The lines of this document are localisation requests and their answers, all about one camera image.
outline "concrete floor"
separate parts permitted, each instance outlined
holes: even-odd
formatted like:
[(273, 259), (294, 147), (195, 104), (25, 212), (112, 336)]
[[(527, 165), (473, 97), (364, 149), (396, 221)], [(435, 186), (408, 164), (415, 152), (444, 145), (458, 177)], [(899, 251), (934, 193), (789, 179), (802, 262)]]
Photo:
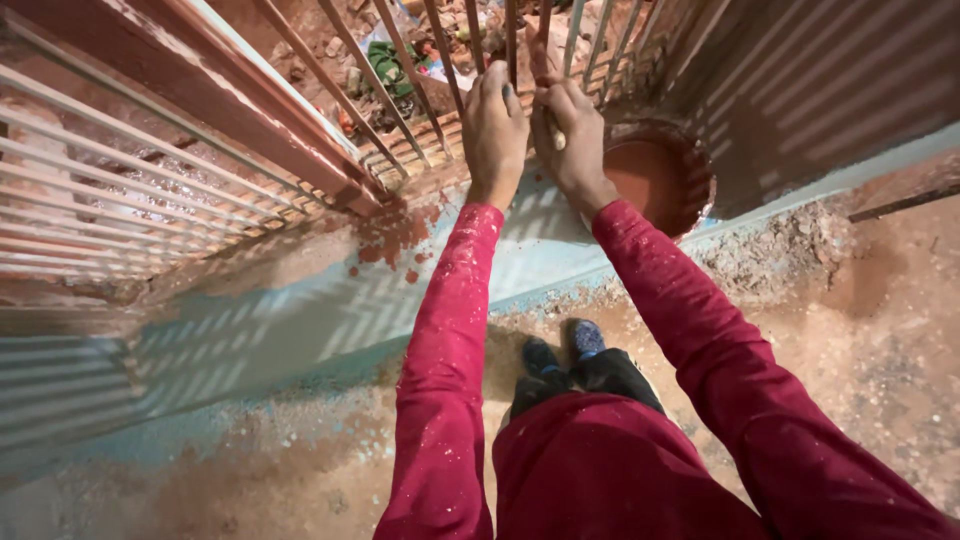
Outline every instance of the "concrete floor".
[[(960, 197), (852, 227), (827, 227), (842, 220), (825, 212), (801, 209), (691, 251), (834, 422), (960, 516)], [(803, 233), (810, 223), (819, 235), (812, 244)], [(764, 239), (788, 249), (751, 252), (751, 264), (768, 270), (763, 281), (738, 278), (744, 268), (710, 255)], [(837, 249), (824, 254), (825, 246)], [(746, 499), (729, 455), (677, 387), (619, 282), (605, 279), (491, 316), (484, 383), (491, 507), (490, 446), (512, 397), (519, 346), (530, 333), (559, 344), (568, 317), (597, 321), (608, 345), (634, 356), (714, 477)], [(113, 447), (177, 450), (152, 461), (75, 460), (14, 489), (0, 499), (0, 537), (370, 537), (390, 491), (401, 345), (378, 373), (344, 388), (318, 390), (304, 379), (262, 399), (112, 435)], [(183, 444), (171, 445), (176, 438)]]

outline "red long-sleeve shirt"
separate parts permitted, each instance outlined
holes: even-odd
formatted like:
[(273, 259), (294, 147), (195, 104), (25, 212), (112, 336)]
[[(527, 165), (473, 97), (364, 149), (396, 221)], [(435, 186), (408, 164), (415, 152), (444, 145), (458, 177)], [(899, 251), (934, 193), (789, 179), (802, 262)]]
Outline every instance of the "red long-sleeve shirt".
[[(499, 210), (466, 205), (427, 288), (396, 384), (394, 483), (376, 539), (493, 538), (480, 385), (502, 224)], [(709, 476), (663, 415), (571, 392), (524, 412), (493, 442), (499, 538), (956, 537), (833, 425), (759, 330), (632, 206), (604, 208), (593, 234), (759, 516)]]

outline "black pants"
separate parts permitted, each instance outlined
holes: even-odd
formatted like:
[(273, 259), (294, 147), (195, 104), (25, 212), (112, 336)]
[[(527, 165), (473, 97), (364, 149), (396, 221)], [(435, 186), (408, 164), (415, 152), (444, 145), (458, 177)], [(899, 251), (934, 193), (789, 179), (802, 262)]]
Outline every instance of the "black pants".
[(640, 370), (636, 369), (630, 356), (620, 349), (607, 349), (578, 361), (569, 372), (554, 370), (537, 376), (521, 377), (516, 382), (510, 419), (513, 420), (554, 396), (574, 391), (574, 382), (587, 392), (616, 394), (637, 400), (660, 414), (665, 414), (654, 389), (640, 374)]

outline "green cloth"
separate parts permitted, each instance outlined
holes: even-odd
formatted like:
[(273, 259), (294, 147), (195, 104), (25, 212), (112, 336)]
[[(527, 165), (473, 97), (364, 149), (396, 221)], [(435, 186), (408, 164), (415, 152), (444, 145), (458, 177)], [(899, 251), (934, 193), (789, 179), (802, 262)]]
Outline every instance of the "green cloth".
[[(417, 53), (409, 44), (406, 45), (407, 52), (411, 58), (416, 58)], [(380, 82), (387, 88), (387, 91), (394, 97), (403, 97), (414, 91), (410, 78), (403, 71), (400, 65), (400, 59), (396, 57), (396, 48), (390, 41), (371, 41), (370, 48), (367, 49), (367, 60), (373, 66), (373, 72), (376, 73)], [(417, 62), (416, 65), (429, 65), (429, 58)]]

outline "blue shoe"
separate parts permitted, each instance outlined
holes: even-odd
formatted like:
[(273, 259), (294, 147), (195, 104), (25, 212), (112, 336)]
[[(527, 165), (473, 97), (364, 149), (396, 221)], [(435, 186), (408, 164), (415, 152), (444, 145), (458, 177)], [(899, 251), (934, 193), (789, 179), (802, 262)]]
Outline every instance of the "blue shoe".
[(575, 362), (607, 349), (607, 345), (603, 342), (603, 333), (593, 321), (573, 319), (566, 327), (566, 332)]
[(523, 367), (530, 375), (542, 375), (560, 369), (560, 362), (553, 354), (546, 341), (538, 337), (530, 337), (523, 344)]

